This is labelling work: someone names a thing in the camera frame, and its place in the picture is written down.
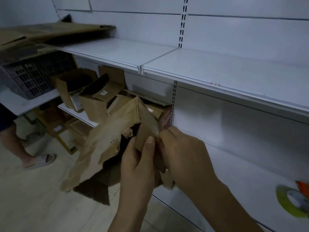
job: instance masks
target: tape roll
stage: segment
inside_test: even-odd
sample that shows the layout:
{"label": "tape roll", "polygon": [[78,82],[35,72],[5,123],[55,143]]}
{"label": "tape roll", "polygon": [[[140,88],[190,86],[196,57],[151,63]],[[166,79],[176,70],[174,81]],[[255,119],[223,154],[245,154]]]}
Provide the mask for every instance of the tape roll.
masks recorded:
{"label": "tape roll", "polygon": [[279,185],[276,187],[276,195],[280,205],[291,215],[297,218],[308,218],[309,201],[298,190]]}

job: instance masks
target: floor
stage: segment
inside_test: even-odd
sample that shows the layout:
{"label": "floor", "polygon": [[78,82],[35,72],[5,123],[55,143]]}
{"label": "floor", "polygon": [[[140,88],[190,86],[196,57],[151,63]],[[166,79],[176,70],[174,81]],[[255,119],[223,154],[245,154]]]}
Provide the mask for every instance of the floor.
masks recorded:
{"label": "floor", "polygon": [[[16,120],[17,133],[25,137],[38,129],[23,117]],[[72,147],[68,131],[61,134]],[[110,206],[105,206],[75,192],[61,192],[60,184],[74,165],[78,152],[69,155],[49,135],[27,151],[33,155],[56,153],[57,159],[47,167],[22,171],[20,161],[0,144],[0,230],[23,232],[105,232],[117,211],[119,187],[109,188]],[[199,232],[177,213],[152,198],[141,231]]]}

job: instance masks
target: plastic crate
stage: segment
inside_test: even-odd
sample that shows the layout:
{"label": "plastic crate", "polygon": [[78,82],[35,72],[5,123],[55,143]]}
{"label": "plastic crate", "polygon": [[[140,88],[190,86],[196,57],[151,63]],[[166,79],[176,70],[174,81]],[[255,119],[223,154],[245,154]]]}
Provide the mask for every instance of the plastic crate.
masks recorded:
{"label": "plastic crate", "polygon": [[54,51],[4,65],[0,78],[13,93],[30,100],[54,89],[52,76],[76,68],[71,54]]}

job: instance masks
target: white slipper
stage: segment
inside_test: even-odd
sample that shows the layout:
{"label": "white slipper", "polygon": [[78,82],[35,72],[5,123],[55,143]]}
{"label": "white slipper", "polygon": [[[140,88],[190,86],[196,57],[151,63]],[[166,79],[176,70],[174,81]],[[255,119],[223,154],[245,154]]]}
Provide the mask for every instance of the white slipper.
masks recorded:
{"label": "white slipper", "polygon": [[[51,156],[51,160],[49,160],[48,162],[46,162],[46,159],[48,156]],[[36,157],[36,164],[35,165],[32,165],[30,167],[25,167],[23,168],[23,170],[32,170],[32,169],[37,169],[37,168],[40,168],[40,167],[44,167],[44,166],[47,166],[47,165],[50,165],[52,162],[55,161],[56,159],[56,155],[55,154],[52,154],[52,155],[39,155]]]}
{"label": "white slipper", "polygon": [[36,141],[38,141],[41,137],[45,135],[45,132],[33,132],[30,133],[26,136],[26,140],[23,141],[23,146],[25,148],[31,146],[34,144]]}

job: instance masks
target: forearm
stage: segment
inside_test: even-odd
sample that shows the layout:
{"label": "forearm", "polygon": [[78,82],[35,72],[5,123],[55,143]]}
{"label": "forearm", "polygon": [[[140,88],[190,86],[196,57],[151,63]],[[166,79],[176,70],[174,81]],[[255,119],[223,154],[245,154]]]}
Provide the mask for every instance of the forearm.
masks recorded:
{"label": "forearm", "polygon": [[223,183],[204,192],[193,203],[216,232],[263,231]]}
{"label": "forearm", "polygon": [[132,213],[129,211],[118,209],[108,232],[137,232],[141,230],[141,224],[143,223],[143,219],[145,216],[145,212],[141,211],[138,213]]}

